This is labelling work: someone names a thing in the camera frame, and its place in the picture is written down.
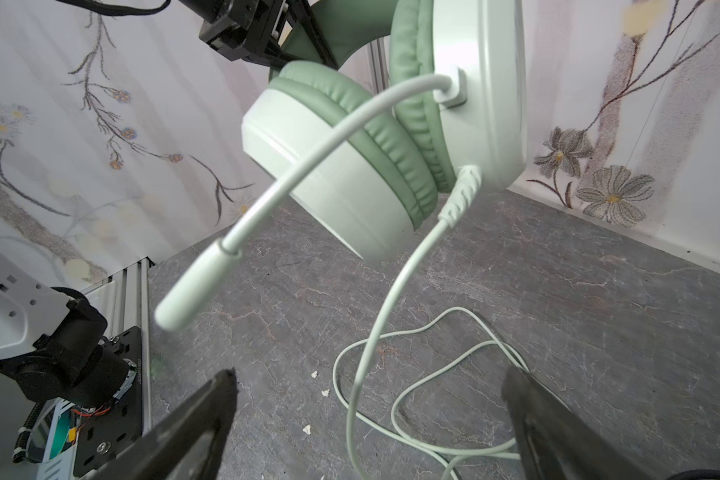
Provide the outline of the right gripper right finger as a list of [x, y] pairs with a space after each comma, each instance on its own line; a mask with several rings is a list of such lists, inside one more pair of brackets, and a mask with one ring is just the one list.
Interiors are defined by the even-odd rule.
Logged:
[[649, 475], [553, 395], [532, 374], [510, 367], [501, 396], [527, 479], [647, 479]]

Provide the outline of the green white headphones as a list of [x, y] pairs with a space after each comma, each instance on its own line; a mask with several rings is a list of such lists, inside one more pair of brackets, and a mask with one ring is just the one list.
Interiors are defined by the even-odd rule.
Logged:
[[241, 125], [273, 185], [158, 304], [164, 330], [200, 313], [286, 197], [359, 258], [383, 262], [428, 217], [453, 225], [525, 169], [520, 2], [306, 2], [339, 67], [316, 61], [303, 28], [284, 27], [280, 45], [298, 59], [268, 67]]

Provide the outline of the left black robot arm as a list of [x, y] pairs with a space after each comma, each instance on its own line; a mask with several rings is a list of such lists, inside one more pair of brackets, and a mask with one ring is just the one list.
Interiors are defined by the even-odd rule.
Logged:
[[128, 261], [238, 219], [263, 180], [142, 14], [0, 1], [0, 255], [30, 275], [0, 312], [0, 373], [33, 401], [107, 403], [125, 366], [81, 299]]

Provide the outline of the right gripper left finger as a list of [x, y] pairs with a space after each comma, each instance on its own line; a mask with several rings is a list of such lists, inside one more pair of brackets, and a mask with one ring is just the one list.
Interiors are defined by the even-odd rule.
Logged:
[[237, 412], [236, 371], [219, 371], [88, 479], [215, 479]]

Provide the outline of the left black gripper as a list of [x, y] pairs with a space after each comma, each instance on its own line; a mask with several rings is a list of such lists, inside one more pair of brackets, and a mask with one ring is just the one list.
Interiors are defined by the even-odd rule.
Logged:
[[280, 39], [285, 26], [301, 27], [317, 52], [317, 62], [339, 67], [310, 4], [276, 0], [181, 0], [203, 19], [199, 38], [230, 61], [243, 60], [270, 68], [282, 68], [298, 57], [285, 52]]

